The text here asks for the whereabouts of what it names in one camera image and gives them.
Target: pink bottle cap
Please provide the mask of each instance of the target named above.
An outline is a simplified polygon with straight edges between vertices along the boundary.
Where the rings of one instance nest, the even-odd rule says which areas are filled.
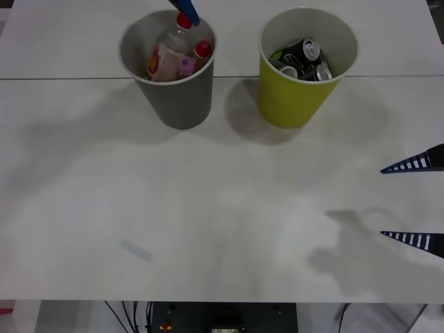
[[[179,73],[183,76],[190,76],[194,73],[194,59],[183,57],[179,62]]]

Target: trash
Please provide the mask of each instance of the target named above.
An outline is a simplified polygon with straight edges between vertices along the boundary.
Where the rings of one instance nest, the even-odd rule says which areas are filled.
[[[176,79],[178,64],[192,48],[189,29],[191,21],[179,12],[177,22],[170,25],[157,40],[155,50],[148,61],[146,75],[157,82],[169,82]]]
[[[322,52],[321,46],[311,38],[304,38],[276,51],[268,61],[278,71],[299,80],[325,81],[333,78],[329,62]],[[282,65],[294,68],[298,74],[297,77],[295,77],[294,71],[283,70]]]
[[[194,50],[183,57],[178,65],[178,80],[200,71],[207,63],[212,52],[211,45],[205,40],[200,41]]]
[[[305,81],[326,81],[331,80],[333,78],[332,73],[328,69],[328,66],[325,64],[319,64],[313,66],[310,64],[306,70],[304,75],[301,77],[301,80]]]
[[[291,78],[299,78],[300,75],[303,75],[304,72],[300,69],[300,72],[295,67],[288,66],[283,62],[277,61],[276,59],[268,59],[268,61],[281,73],[290,76]]]

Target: cable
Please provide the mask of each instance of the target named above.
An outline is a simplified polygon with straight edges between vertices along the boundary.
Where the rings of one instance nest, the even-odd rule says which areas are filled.
[[[341,333],[342,320],[344,319],[345,311],[346,311],[346,309],[348,309],[349,306],[350,306],[350,303],[346,303],[344,305],[344,308],[343,308],[342,314],[341,314],[341,319],[339,320],[338,333]]]
[[[136,333],[140,333],[139,332],[139,326],[138,326],[137,321],[136,321],[136,312],[137,312],[137,304],[138,303],[139,302],[134,302],[133,303],[133,324],[134,324],[134,328],[135,328]]]
[[[149,311],[151,310],[151,302],[146,302],[146,309],[145,309],[145,315],[146,315],[146,333],[150,333],[151,331],[151,325],[149,323]]]
[[[122,321],[120,320],[119,316],[116,315],[116,313],[114,312],[113,308],[111,308],[111,305],[108,304],[108,302],[105,300],[104,301],[105,304],[110,308],[110,310],[112,311],[112,313],[114,314],[114,316],[117,318],[117,320],[119,321],[120,325],[122,325],[123,329],[125,330],[126,333],[130,333],[128,332],[128,330],[126,329],[125,325],[122,323]]]
[[[136,333],[136,331],[134,331],[134,326],[131,323],[130,317],[128,315],[128,312],[126,311],[126,306],[125,306],[125,302],[122,301],[122,305],[123,305],[123,310],[125,311],[125,316],[126,316],[126,320],[128,321],[128,324],[130,324],[131,330],[133,331],[133,333]]]

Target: black can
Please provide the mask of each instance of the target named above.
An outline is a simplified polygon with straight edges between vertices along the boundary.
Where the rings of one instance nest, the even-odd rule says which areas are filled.
[[[310,38],[305,38],[296,44],[273,53],[271,57],[281,62],[285,62],[284,57],[287,54],[291,54],[298,60],[300,65],[304,67],[311,62],[318,60],[320,53],[321,48],[319,47],[319,43]]]
[[[305,71],[304,75],[301,76],[300,79],[305,81],[321,82],[332,80],[333,75],[328,67],[324,64],[317,66],[309,65],[307,66],[307,70]]]
[[[316,66],[317,65],[325,65],[328,68],[330,68],[330,64],[328,63],[328,59],[327,59],[327,57],[325,56],[325,54],[323,53],[322,50],[320,50],[320,52],[319,52],[318,60],[313,62],[313,64],[316,65]]]

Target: table surface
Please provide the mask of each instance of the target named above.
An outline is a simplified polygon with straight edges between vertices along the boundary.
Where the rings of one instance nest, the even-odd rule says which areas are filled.
[[[444,77],[344,78],[302,130],[216,78],[197,128],[132,80],[0,81],[0,299],[442,302]]]
[[[257,76],[260,28],[297,6],[342,17],[361,46],[353,76],[444,74],[425,0],[196,0],[219,38],[215,76]],[[0,39],[0,78],[120,78],[117,44],[138,17],[166,0],[15,0]]]

